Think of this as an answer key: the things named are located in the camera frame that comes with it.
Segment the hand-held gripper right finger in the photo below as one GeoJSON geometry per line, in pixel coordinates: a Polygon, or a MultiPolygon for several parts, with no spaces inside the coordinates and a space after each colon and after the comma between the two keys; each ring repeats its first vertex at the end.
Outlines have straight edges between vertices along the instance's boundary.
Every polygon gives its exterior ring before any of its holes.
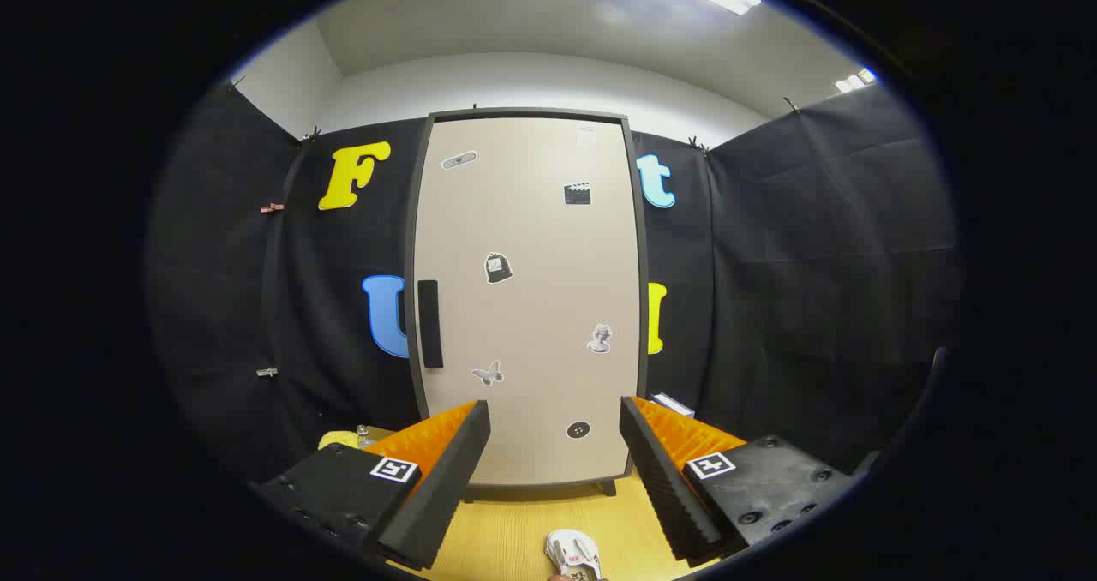
{"type": "Polygon", "coordinates": [[[620,436],[675,558],[698,566],[770,542],[840,500],[853,471],[781,436],[740,440],[635,395],[620,436]]]}

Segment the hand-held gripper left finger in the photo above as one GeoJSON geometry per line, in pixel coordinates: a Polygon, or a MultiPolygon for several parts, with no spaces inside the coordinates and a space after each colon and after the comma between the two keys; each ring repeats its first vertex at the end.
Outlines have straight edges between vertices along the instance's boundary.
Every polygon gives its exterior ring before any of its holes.
{"type": "Polygon", "coordinates": [[[423,570],[436,562],[490,432],[489,403],[475,400],[364,448],[332,441],[252,491],[344,556],[423,570]]]}

